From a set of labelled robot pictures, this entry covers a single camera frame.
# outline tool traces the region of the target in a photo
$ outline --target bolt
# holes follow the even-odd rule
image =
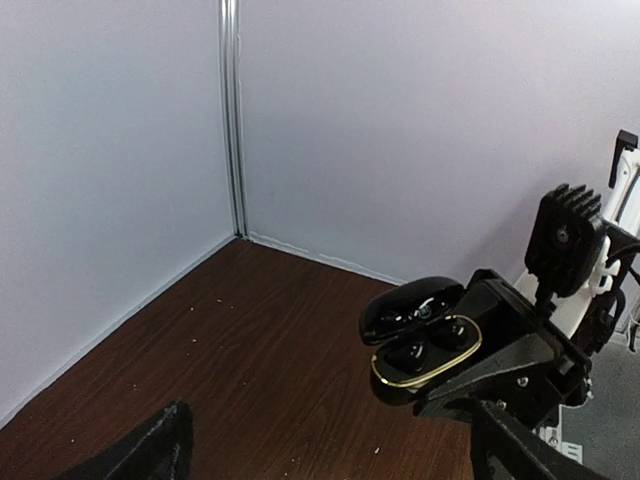
[[[569,241],[569,232],[567,232],[567,227],[560,227],[556,233],[556,238],[560,243],[567,243]]]

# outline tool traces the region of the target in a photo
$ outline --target metal corner post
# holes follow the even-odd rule
[[[231,208],[235,233],[247,238],[247,207],[242,157],[242,112],[238,63],[239,0],[220,0],[220,77],[222,118],[229,168]]]

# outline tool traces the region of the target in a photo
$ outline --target white panel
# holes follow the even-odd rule
[[[0,6],[0,418],[232,235],[216,8]]]
[[[640,132],[640,4],[248,1],[249,224],[395,278],[515,280],[538,202]]]

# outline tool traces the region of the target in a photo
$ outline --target gold rim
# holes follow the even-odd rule
[[[448,315],[444,317],[445,320],[451,320],[455,318],[462,318],[463,320],[467,320],[469,323],[471,323],[471,325],[473,325],[476,328],[476,331],[478,332],[478,340],[476,341],[476,343],[471,348],[469,348],[469,350],[464,352],[459,357],[454,358],[453,360],[445,363],[444,365],[436,368],[435,370],[431,370],[430,372],[427,372],[424,375],[421,375],[420,377],[407,380],[406,382],[400,382],[400,383],[391,382],[382,376],[382,374],[378,371],[376,367],[376,360],[378,359],[378,357],[375,354],[373,355],[373,357],[371,357],[371,370],[373,371],[373,373],[376,374],[376,377],[378,377],[380,381],[385,385],[389,385],[390,387],[396,387],[396,388],[409,388],[409,387],[415,387],[416,385],[419,385],[421,383],[425,383],[431,380],[432,378],[440,375],[442,372],[446,372],[447,370],[449,370],[452,367],[455,367],[459,363],[464,362],[467,358],[473,355],[480,348],[480,345],[482,345],[482,332],[480,331],[480,327],[478,326],[478,324],[474,322],[472,319],[470,319],[469,317],[467,317],[466,315]]]

